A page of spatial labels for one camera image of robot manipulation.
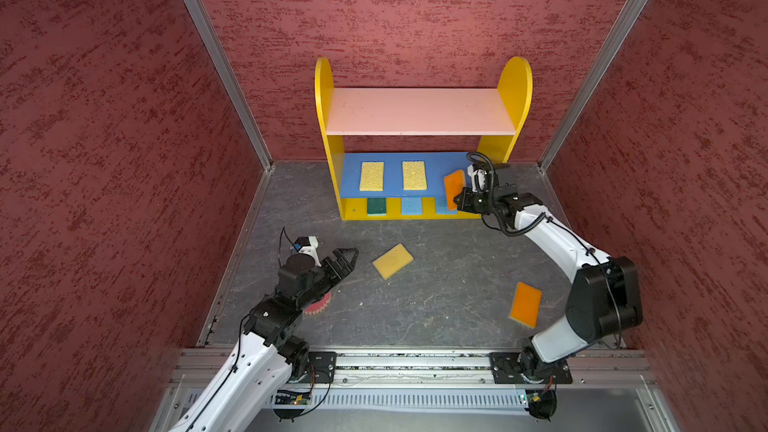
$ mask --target metal base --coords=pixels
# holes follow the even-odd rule
[[[164,432],[183,410],[191,406],[232,351],[232,346],[185,349],[168,384],[151,432]],[[337,354],[335,364],[323,354]],[[332,365],[330,395],[321,409],[368,409],[402,411],[477,412],[483,414],[527,414],[526,390],[540,390],[546,384],[498,384],[490,357],[510,356],[516,351],[483,349],[395,349],[334,348],[312,350],[310,360]],[[645,394],[654,428],[668,432],[673,422],[662,417],[656,399],[658,386],[642,350],[582,350],[568,361],[568,381],[558,381],[558,390],[631,389]],[[324,374],[318,383],[327,383]],[[295,384],[293,388],[306,389]],[[312,395],[309,407],[317,404],[328,386]],[[307,406],[267,403],[268,408]]]
[[[547,385],[546,381],[533,383],[517,372],[514,365],[518,362],[518,357],[520,357],[519,352],[491,352],[488,354],[495,384]],[[562,360],[562,367],[554,369],[552,377],[553,384],[572,384],[574,382],[570,367],[565,360]]]

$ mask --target ventilation grille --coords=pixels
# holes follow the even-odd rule
[[[309,407],[318,404],[326,390],[318,386]],[[303,406],[274,405],[274,408],[304,408]],[[496,410],[500,413],[525,413],[523,390],[414,390],[370,389],[344,390],[332,388],[320,406],[323,409],[383,409],[383,410]]]

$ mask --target shelf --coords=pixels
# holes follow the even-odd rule
[[[368,216],[367,198],[343,198],[342,213],[344,220],[435,220],[440,218],[480,218],[479,214],[457,212],[455,214],[438,214],[433,197],[422,198],[423,214],[420,216],[404,216],[401,214],[402,200],[400,197],[390,197],[386,200],[386,216]]]
[[[333,91],[329,136],[513,136],[496,89]]]
[[[344,171],[341,175],[341,198],[373,197],[444,197],[446,186],[443,178],[469,166],[466,152],[366,152],[344,155]],[[402,163],[424,162],[427,190],[402,189]],[[360,169],[363,162],[384,162],[384,190],[360,192]],[[464,172],[469,184],[469,176]]]
[[[464,152],[344,153],[344,136],[481,136],[478,152],[504,163],[528,116],[532,89],[531,65],[522,57],[506,63],[495,89],[338,89],[330,62],[319,57],[317,121],[341,219],[478,218],[448,210],[443,178],[466,170]],[[385,162],[382,192],[360,192],[360,169],[367,161]],[[402,189],[403,161],[424,161],[427,190]],[[368,199],[381,197],[386,216],[368,216]],[[420,197],[423,214],[404,216],[403,197]]]

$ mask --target orange sponge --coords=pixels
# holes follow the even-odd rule
[[[459,169],[449,176],[443,177],[442,181],[446,184],[446,200],[448,200],[448,210],[456,210],[458,206],[453,198],[462,193],[462,189],[467,186],[467,179],[464,171]]]
[[[536,328],[538,306],[542,302],[542,291],[530,285],[518,282],[514,291],[514,301],[509,317],[530,328]]]

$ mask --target yellow side panel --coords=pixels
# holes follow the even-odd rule
[[[366,198],[342,198],[345,220],[434,220],[437,218],[480,218],[478,214],[459,212],[453,215],[438,216],[435,212],[435,199],[433,197],[422,198],[421,216],[404,216],[400,213],[400,198],[388,198],[386,200],[386,216],[368,216],[368,199]]]
[[[512,119],[515,134],[513,136],[484,136],[480,139],[478,151],[494,162],[504,163],[509,160],[514,143],[520,137],[520,131],[528,117],[533,97],[533,73],[531,64],[522,57],[513,57],[504,66],[502,77],[498,80],[498,93]]]
[[[341,136],[328,136],[326,134],[326,124],[328,123],[328,113],[331,110],[332,98],[333,73],[331,72],[331,64],[327,58],[319,57],[315,65],[317,121],[320,124],[322,144],[326,148],[328,167],[331,170],[331,180],[333,181],[333,191],[336,194],[336,204],[339,206],[339,214],[341,214],[343,220],[344,208],[339,198],[339,188],[341,187],[341,174],[344,170],[344,139]]]

